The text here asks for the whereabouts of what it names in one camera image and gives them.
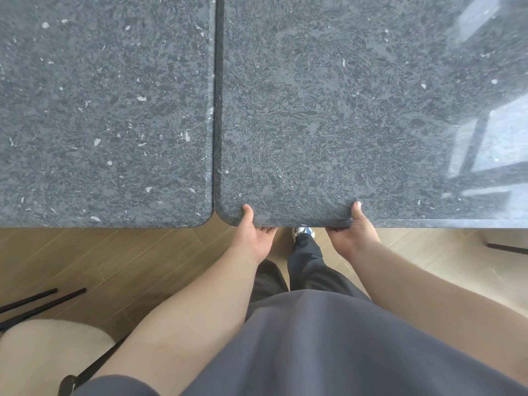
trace shoe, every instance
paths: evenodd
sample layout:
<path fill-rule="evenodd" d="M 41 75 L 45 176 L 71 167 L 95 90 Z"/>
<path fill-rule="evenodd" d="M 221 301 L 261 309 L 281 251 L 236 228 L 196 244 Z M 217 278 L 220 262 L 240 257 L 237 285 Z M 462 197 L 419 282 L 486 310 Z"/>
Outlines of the shoe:
<path fill-rule="evenodd" d="M 294 241 L 295 239 L 297 239 L 297 235 L 299 235 L 300 233 L 306 233 L 310 235 L 312 238 L 315 238 L 315 231 L 309 226 L 300 226 L 297 228 L 292 228 L 291 232 L 292 232 L 291 233 L 292 236 L 294 237 Z"/>

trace hand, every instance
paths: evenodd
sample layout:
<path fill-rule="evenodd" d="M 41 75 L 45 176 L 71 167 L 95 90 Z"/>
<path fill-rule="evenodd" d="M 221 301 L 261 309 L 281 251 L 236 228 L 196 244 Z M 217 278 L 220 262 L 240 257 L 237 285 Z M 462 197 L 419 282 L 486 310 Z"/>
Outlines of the hand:
<path fill-rule="evenodd" d="M 376 229 L 361 212 L 361 203 L 352 205 L 352 224 L 350 228 L 326 228 L 334 249 L 348 262 L 354 254 L 371 243 L 379 242 Z"/>
<path fill-rule="evenodd" d="M 260 264 L 268 255 L 278 228 L 255 228 L 251 207 L 244 204 L 242 209 L 244 217 L 236 229 L 231 247 L 245 249 L 251 259 L 254 259 L 256 264 Z"/>

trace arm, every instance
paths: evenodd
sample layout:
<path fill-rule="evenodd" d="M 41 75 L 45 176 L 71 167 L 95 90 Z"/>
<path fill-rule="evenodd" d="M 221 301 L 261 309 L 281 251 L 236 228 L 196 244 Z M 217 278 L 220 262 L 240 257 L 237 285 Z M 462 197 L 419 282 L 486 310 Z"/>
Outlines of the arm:
<path fill-rule="evenodd" d="M 495 301 L 415 266 L 381 244 L 375 228 L 352 206 L 349 229 L 327 229 L 378 306 L 413 326 L 528 384 L 528 320 Z"/>
<path fill-rule="evenodd" d="M 161 396 L 179 395 L 233 338 L 246 318 L 257 266 L 277 228 L 255 229 L 244 217 L 224 255 L 147 315 L 95 377 L 127 375 Z"/>

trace black pants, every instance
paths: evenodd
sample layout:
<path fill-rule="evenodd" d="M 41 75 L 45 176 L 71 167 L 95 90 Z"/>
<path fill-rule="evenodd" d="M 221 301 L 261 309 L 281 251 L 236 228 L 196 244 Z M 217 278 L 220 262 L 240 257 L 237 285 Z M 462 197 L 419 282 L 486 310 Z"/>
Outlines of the black pants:
<path fill-rule="evenodd" d="M 320 247 L 306 233 L 297 235 L 295 239 L 294 251 L 288 259 L 288 273 L 291 290 L 326 290 L 370 301 L 348 278 L 326 266 Z M 279 267 L 269 260 L 264 260 L 257 268 L 249 302 L 287 291 L 288 287 Z"/>

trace gray speckled countertop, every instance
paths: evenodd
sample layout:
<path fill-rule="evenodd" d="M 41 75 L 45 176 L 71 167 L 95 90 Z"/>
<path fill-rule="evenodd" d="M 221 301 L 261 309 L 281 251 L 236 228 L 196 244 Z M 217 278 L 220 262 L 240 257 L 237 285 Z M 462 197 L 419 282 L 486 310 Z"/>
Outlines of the gray speckled countertop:
<path fill-rule="evenodd" d="M 2 0 L 0 226 L 209 218 L 214 5 Z"/>
<path fill-rule="evenodd" d="M 226 222 L 528 227 L 525 0 L 225 0 L 223 60 Z"/>

